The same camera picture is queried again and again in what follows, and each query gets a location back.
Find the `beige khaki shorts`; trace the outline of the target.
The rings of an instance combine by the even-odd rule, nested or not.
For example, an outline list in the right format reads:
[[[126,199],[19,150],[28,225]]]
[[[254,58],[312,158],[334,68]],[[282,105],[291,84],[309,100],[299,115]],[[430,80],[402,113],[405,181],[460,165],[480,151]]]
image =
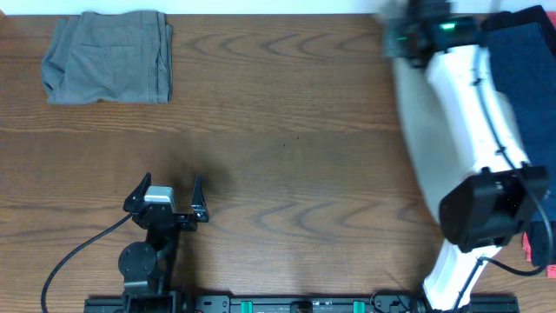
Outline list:
[[[472,173],[451,134],[440,100],[423,70],[393,60],[400,128],[429,213],[439,222],[441,199]]]

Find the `navy blue shorts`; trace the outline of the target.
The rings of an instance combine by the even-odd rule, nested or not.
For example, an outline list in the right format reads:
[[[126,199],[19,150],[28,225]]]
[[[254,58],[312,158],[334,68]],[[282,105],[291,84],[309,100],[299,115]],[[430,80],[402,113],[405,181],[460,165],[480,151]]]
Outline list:
[[[496,89],[512,105],[531,164],[546,167],[550,185],[542,208],[555,228],[555,56],[537,23],[488,33]]]

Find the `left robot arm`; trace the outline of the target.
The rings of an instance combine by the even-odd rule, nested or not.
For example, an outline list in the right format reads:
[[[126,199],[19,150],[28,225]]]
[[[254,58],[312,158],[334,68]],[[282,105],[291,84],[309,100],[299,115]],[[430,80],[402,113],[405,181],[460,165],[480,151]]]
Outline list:
[[[180,235],[197,230],[209,220],[202,193],[202,177],[196,176],[188,214],[175,212],[174,191],[154,186],[147,173],[124,200],[123,210],[147,231],[146,239],[128,245],[118,258],[124,279],[125,312],[193,312],[190,296],[172,290],[170,279],[177,257]]]

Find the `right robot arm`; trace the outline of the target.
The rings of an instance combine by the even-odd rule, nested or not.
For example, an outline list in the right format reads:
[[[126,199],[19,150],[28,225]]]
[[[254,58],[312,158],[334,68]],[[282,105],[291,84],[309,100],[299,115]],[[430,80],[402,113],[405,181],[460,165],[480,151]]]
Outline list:
[[[533,220],[549,266],[555,229],[542,203],[550,174],[531,162],[510,105],[496,90],[486,33],[448,1],[387,1],[383,49],[393,63],[407,151],[427,208],[444,237],[415,296],[375,299],[380,312],[516,312],[513,296],[476,296],[487,265]]]

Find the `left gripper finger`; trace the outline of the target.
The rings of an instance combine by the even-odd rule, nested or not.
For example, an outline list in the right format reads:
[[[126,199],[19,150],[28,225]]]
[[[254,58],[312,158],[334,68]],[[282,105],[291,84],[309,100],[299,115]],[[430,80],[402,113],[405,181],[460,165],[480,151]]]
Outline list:
[[[199,223],[207,223],[209,221],[209,211],[202,192],[202,176],[195,177],[195,185],[191,201],[191,208],[194,212],[196,221]]]
[[[149,187],[151,186],[151,174],[147,172],[142,181],[136,188],[125,198],[123,210],[127,213],[140,213],[146,207],[144,200]]]

